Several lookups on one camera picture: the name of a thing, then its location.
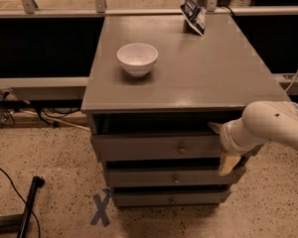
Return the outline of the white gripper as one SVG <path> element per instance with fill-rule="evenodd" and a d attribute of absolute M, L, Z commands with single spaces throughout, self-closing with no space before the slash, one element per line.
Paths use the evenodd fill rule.
<path fill-rule="evenodd" d="M 240 155 L 247 153 L 259 144 L 244 127 L 241 119 L 231 120 L 224 124 L 209 122 L 208 126 L 220 135 L 221 144 L 226 153 L 221 154 L 219 175 L 227 176 L 241 159 Z"/>

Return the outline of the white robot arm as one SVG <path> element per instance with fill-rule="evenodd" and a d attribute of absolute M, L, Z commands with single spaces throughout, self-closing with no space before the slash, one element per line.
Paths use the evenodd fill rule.
<path fill-rule="evenodd" d="M 231 173 L 242 155 L 269 141 L 298 151 L 298 104 L 295 102 L 252 102 L 240 118 L 208 125 L 220 136 L 219 175 L 222 177 Z"/>

